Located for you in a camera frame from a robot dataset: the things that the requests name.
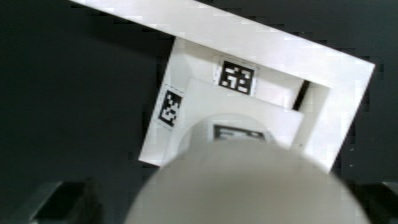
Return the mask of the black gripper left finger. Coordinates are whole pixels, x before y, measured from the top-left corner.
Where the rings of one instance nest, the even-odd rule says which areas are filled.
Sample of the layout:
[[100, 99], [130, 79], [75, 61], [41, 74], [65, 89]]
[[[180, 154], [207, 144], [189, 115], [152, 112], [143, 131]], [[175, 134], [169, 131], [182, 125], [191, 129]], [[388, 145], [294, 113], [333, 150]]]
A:
[[57, 181], [40, 185], [0, 224], [102, 224], [97, 183]]

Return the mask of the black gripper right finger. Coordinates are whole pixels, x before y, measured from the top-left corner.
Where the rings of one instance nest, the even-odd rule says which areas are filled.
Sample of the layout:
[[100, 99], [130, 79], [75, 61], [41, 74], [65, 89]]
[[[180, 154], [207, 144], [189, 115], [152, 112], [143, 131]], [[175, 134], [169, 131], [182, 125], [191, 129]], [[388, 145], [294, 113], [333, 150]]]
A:
[[398, 183], [351, 186], [372, 224], [398, 224]]

